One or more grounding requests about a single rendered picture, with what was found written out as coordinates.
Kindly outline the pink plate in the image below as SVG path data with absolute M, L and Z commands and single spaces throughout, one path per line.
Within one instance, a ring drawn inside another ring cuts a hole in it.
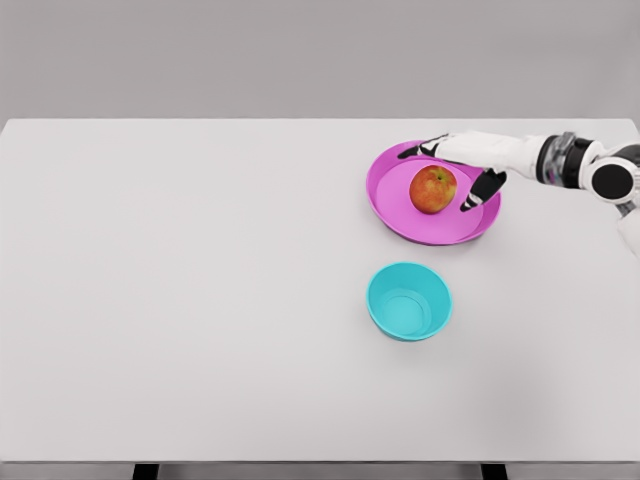
M 426 245 L 453 245 L 483 235 L 501 210 L 501 195 L 467 212 L 460 210 L 480 168 L 456 165 L 425 155 L 400 159 L 398 155 L 416 145 L 417 140 L 396 144 L 383 151 L 371 164 L 366 177 L 369 203 L 392 231 L 413 242 Z M 450 170 L 457 181 L 456 195 L 441 212 L 424 214 L 410 200 L 411 180 L 424 167 L 436 165 Z

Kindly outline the red yellow apple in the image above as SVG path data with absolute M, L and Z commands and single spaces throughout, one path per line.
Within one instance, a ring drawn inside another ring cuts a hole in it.
M 455 197 L 456 191 L 455 175 L 438 165 L 429 165 L 419 170 L 409 186 L 413 206 L 424 214 L 436 214 L 444 210 Z

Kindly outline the blue bowl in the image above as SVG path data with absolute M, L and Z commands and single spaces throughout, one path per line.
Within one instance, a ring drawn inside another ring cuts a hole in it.
M 365 299 L 378 329 L 404 342 L 439 333 L 448 324 L 454 305 L 443 278 L 415 262 L 396 262 L 379 269 L 369 280 Z

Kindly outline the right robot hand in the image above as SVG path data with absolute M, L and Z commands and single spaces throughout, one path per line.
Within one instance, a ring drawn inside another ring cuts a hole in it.
M 507 136 L 483 132 L 447 133 L 429 139 L 399 153 L 398 159 L 426 155 L 451 164 L 481 168 L 460 205 L 461 212 L 489 201 L 507 181 L 505 156 L 510 140 Z

